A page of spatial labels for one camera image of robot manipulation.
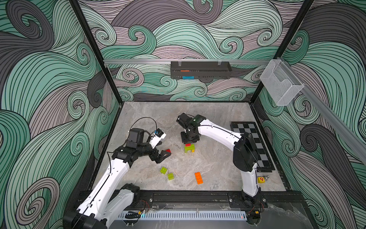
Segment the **long green lego brick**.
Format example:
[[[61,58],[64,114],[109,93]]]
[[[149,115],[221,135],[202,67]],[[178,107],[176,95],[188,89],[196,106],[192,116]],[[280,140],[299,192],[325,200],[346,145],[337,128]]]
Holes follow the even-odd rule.
[[[192,153],[194,153],[195,152],[195,146],[194,147],[189,147],[189,148],[186,148],[185,147],[185,153],[187,153],[187,152],[192,152]]]

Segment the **small green lego brick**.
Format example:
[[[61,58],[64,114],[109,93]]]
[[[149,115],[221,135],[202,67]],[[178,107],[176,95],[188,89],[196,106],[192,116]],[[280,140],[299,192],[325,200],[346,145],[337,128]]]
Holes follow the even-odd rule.
[[[169,173],[168,174],[168,180],[173,180],[174,179],[174,174],[173,173]]]
[[[161,174],[166,174],[168,172],[168,169],[166,167],[162,167],[161,170],[160,170],[160,173]]]

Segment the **orange lego plate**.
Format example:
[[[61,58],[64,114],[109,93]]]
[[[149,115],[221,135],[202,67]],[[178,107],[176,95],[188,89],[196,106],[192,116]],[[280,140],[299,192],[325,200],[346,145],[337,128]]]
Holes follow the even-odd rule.
[[[200,172],[195,172],[195,179],[198,185],[203,184],[203,179]]]

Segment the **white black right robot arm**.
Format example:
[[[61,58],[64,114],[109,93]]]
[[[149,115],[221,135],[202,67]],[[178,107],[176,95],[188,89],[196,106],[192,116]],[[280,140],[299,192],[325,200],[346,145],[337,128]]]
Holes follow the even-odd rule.
[[[232,150],[233,164],[240,170],[243,183],[239,199],[247,208],[253,208],[260,193],[257,183],[259,154],[253,136],[248,132],[240,134],[225,129],[199,114],[191,117],[182,113],[176,122],[184,129],[181,132],[184,144],[196,143],[203,135]]]

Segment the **black white chessboard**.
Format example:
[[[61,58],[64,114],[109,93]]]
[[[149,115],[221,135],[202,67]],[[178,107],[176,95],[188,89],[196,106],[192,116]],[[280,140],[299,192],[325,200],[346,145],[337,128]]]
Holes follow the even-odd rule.
[[[254,138],[254,142],[258,152],[258,167],[259,172],[272,172],[275,170],[274,164],[269,155],[268,149],[265,146],[265,142],[261,136],[256,122],[231,122],[230,128],[237,133],[250,133]]]

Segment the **yellow numbered cube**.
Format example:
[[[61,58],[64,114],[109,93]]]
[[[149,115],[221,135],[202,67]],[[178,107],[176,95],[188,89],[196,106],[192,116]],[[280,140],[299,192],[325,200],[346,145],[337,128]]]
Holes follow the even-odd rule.
[[[257,182],[258,182],[259,184],[263,184],[263,183],[265,183],[265,182],[266,182],[266,179],[265,179],[265,177],[257,177]]]

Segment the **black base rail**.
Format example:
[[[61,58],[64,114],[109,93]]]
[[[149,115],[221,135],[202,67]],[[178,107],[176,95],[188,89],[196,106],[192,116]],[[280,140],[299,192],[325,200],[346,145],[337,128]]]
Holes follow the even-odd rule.
[[[139,200],[134,200],[126,210],[154,209],[175,206],[213,206],[250,210],[267,208],[269,204],[302,203],[303,195],[298,191],[262,191],[253,200],[241,191],[187,191],[187,190],[140,190]]]

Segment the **black wall tray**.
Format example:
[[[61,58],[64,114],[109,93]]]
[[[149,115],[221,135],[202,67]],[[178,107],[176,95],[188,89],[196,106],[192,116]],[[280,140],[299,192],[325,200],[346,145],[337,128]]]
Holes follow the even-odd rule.
[[[170,64],[172,79],[229,79],[232,68],[221,61],[174,61]]]

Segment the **aluminium rail back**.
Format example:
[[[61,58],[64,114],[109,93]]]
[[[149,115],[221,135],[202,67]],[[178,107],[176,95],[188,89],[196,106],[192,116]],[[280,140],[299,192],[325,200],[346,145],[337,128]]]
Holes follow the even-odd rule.
[[[168,65],[171,62],[229,62],[233,65],[267,65],[271,60],[246,60],[246,59],[104,59],[105,65]]]

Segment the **aluminium rail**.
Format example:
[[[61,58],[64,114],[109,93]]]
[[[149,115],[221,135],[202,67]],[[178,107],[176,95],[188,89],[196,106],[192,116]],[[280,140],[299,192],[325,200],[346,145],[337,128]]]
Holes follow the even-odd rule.
[[[168,65],[171,62],[229,62],[233,65],[267,65],[271,60],[246,60],[246,59],[104,59],[105,65]]]
[[[315,71],[300,66],[300,70],[293,68],[283,58],[275,59],[285,68],[285,78],[294,83],[300,83],[303,88],[300,90],[318,110],[320,115],[330,124],[335,132],[344,140],[345,144],[354,153],[355,158],[366,163],[366,143],[352,132],[352,130],[343,122],[343,120],[331,109],[330,98],[327,94],[326,85],[321,82]]]

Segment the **clear plastic wall box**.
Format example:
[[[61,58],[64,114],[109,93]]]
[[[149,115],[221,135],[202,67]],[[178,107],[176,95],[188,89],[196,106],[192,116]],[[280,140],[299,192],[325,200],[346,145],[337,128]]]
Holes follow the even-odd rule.
[[[272,59],[260,76],[277,106],[287,106],[304,88],[291,66],[282,59]]]

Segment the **aluminium rail right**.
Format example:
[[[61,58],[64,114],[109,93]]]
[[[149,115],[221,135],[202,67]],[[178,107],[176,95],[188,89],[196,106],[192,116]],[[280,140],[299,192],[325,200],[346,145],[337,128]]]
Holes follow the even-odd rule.
[[[344,140],[345,144],[354,153],[355,158],[366,163],[366,143],[352,132],[352,130],[343,122],[343,120],[331,109],[330,98],[327,94],[326,85],[321,82],[315,71],[300,66],[300,70],[293,68],[283,58],[275,59],[285,68],[285,78],[294,83],[300,83],[303,88],[300,90],[318,110],[320,115],[330,124],[335,132]]]

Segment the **black left corner post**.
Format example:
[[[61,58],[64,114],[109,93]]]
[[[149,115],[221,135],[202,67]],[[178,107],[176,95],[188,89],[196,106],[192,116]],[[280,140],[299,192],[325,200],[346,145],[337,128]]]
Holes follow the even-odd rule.
[[[105,66],[104,64],[104,59],[103,59],[103,56],[102,56],[102,53],[96,43],[96,40],[94,39],[93,35],[92,35],[92,31],[87,23],[87,20],[85,18],[85,15],[81,9],[81,6],[79,4],[79,1],[77,0],[69,0],[69,3],[79,21],[79,24],[81,25],[81,28],[87,38],[87,41],[89,42],[89,44],[91,45],[91,49],[96,57],[96,60],[99,64],[99,66],[101,67],[101,70],[109,84],[109,86],[111,87],[111,90],[114,94],[114,96],[116,97],[116,100],[119,104],[120,107],[123,106],[124,104],[124,101],[121,99],[120,95],[119,95],[119,92],[117,90],[117,87],[113,81],[113,78],[112,78],[112,75],[111,75],[111,72],[110,70]]]

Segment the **black corner post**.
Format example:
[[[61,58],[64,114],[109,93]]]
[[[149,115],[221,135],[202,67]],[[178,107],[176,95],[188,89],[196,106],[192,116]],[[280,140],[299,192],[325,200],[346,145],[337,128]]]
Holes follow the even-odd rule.
[[[111,90],[114,94],[114,96],[116,97],[116,100],[119,104],[120,107],[123,106],[124,104],[124,101],[121,99],[120,95],[119,95],[119,92],[117,90],[117,87],[113,81],[113,78],[112,78],[112,75],[111,75],[111,72],[110,70],[105,66],[104,64],[104,59],[103,59],[103,56],[102,56],[102,53],[96,43],[96,40],[94,39],[93,35],[92,35],[92,31],[87,23],[87,20],[85,18],[85,15],[81,9],[81,6],[79,4],[79,1],[77,0],[69,0],[69,3],[79,21],[79,24],[81,25],[81,28],[87,38],[87,41],[89,42],[89,44],[91,45],[91,49],[96,57],[96,60],[99,64],[99,66],[101,67],[101,70],[109,84],[109,86],[111,87]]]
[[[303,2],[303,4],[301,5],[301,7],[299,9],[299,12],[297,13],[296,17],[293,19],[293,22],[290,24],[288,32],[286,33],[283,41],[281,42],[279,48],[277,49],[277,52],[274,55],[274,59],[277,59],[278,57],[282,57],[286,48],[292,41],[293,37],[295,36],[297,30],[299,29],[302,21],[304,20],[306,14],[310,10],[310,7],[312,6],[313,3],[314,3],[314,0],[305,0]],[[251,107],[254,107],[254,104],[255,104],[256,100],[258,99],[263,88],[264,88],[264,85],[262,82],[260,82],[249,102]]]

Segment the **black right corner post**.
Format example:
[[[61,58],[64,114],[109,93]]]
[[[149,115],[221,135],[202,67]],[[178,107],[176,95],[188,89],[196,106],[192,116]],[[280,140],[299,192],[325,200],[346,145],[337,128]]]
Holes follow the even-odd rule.
[[[296,17],[293,19],[293,22],[290,24],[288,32],[286,33],[283,41],[281,42],[279,48],[277,49],[277,52],[274,55],[274,59],[277,59],[278,57],[282,57],[286,48],[292,41],[293,37],[295,36],[297,30],[299,29],[302,21],[304,20],[306,14],[310,10],[310,7],[312,6],[313,3],[314,3],[314,0],[305,0],[303,2],[303,4],[301,5],[301,7],[299,9],[299,12],[297,13]],[[263,88],[264,88],[264,85],[262,82],[260,82],[249,102],[251,107],[254,107],[254,104],[255,104],[256,100],[258,99]]]

